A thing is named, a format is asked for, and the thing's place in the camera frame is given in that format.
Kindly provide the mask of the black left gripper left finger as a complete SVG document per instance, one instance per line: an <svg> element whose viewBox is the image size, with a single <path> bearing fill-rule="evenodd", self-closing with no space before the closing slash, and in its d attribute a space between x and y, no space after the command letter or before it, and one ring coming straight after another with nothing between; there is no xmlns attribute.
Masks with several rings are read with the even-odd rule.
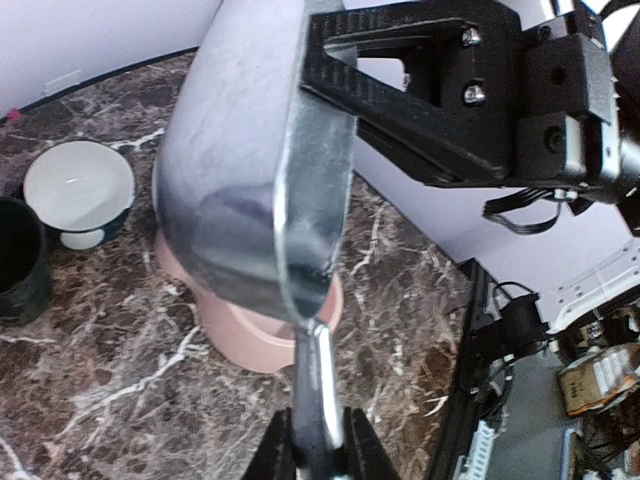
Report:
<svg viewBox="0 0 640 480"><path fill-rule="evenodd" d="M275 412L242 480L294 480L291 409Z"/></svg>

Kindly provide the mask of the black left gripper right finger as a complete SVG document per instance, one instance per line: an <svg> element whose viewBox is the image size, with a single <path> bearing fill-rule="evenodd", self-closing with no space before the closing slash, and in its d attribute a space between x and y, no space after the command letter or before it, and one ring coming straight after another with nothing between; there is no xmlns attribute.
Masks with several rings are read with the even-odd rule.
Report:
<svg viewBox="0 0 640 480"><path fill-rule="evenodd" d="M344 438L347 472L351 479L400 479L362 409L344 409Z"/></svg>

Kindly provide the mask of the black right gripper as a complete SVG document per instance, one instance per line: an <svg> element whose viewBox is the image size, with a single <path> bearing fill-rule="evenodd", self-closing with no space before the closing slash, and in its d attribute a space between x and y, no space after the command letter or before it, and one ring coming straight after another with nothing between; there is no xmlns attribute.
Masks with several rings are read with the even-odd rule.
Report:
<svg viewBox="0 0 640 480"><path fill-rule="evenodd" d="M497 1L442 1L439 108L329 55L410 40L417 18L309 19L300 86L358 119L358 136L412 179L447 187L612 188L620 180L614 81L599 16L582 2L529 29Z"/></svg>

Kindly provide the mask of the pink double pet bowl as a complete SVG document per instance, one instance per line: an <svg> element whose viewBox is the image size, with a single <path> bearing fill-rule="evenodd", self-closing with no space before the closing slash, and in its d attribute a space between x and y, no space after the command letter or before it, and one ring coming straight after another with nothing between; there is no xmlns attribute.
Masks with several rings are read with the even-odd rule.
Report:
<svg viewBox="0 0 640 480"><path fill-rule="evenodd" d="M294 363L294 332L280 319L227 302L185 270L158 230L155 252L159 265L186 284L195 298L199 324L213 347L235 365L271 374Z"/></svg>

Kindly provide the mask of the metal food scoop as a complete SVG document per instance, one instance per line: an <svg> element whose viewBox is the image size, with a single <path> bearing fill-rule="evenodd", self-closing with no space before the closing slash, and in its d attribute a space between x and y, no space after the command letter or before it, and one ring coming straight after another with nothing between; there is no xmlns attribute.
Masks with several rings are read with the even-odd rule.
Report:
<svg viewBox="0 0 640 480"><path fill-rule="evenodd" d="M311 16L342 7L222 2L154 170L156 214L186 272L292 326L292 440L312 478L344 473L331 334L319 313L343 238L356 120L300 82Z"/></svg>

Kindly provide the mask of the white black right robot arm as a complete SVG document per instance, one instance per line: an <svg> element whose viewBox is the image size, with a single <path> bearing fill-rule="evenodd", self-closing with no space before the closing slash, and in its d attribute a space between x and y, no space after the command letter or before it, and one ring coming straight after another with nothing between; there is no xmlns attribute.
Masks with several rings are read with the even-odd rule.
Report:
<svg viewBox="0 0 640 480"><path fill-rule="evenodd" d="M639 134L600 16L503 1L311 17L303 87L358 119L357 171L451 257L539 291L561 331L639 283Z"/></svg>

